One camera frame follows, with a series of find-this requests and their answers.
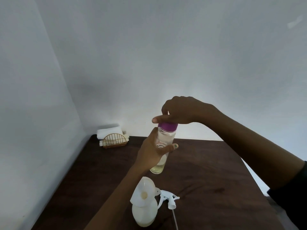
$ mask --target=forearm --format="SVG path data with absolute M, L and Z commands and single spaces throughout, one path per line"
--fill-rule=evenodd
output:
M 115 229 L 143 175 L 144 170 L 132 166 L 125 178 L 117 186 L 84 230 Z
M 217 133 L 271 188 L 288 183 L 304 161 L 222 113 L 201 121 Z

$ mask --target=white wall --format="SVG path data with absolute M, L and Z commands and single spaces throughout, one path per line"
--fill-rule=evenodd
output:
M 146 136 L 167 99 L 194 96 L 307 159 L 306 0 L 36 2 L 88 133 Z M 177 137 L 220 140 L 200 124 Z
M 0 0 L 0 229 L 31 229 L 86 140 L 34 0 Z

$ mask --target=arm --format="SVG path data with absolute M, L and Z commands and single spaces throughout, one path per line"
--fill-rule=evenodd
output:
M 178 148 L 177 144 L 157 148 L 155 145 L 156 137 L 157 127 L 155 127 L 151 134 L 144 140 L 136 161 L 129 169 L 127 175 L 84 230 L 115 229 L 129 204 L 136 185 L 143 175 L 158 164 L 164 154 Z
M 295 155 L 192 97 L 175 96 L 163 105 L 162 114 L 153 123 L 200 122 L 212 129 L 271 189 L 286 185 L 304 166 Z

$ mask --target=clear plastic bottle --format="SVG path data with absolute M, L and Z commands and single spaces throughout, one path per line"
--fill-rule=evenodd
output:
M 165 147 L 173 143 L 177 126 L 178 124 L 175 124 L 175 123 L 159 123 L 158 137 L 157 137 L 157 146 L 159 148 Z M 152 167 L 150 171 L 154 174 L 162 173 L 168 155 L 169 153 L 166 153 L 165 155 L 163 155 L 159 163 L 156 166 Z

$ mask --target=wooden table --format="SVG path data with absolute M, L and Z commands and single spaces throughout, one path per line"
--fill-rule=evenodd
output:
M 82 230 L 132 166 L 144 139 L 131 136 L 125 147 L 103 149 L 93 135 L 32 229 Z M 146 176 L 180 197 L 174 210 L 179 230 L 283 229 L 246 166 L 225 142 L 174 142 L 179 148 L 169 155 L 164 171 Z M 118 229 L 143 229 L 135 223 L 131 207 Z M 148 229 L 176 229 L 167 201 Z

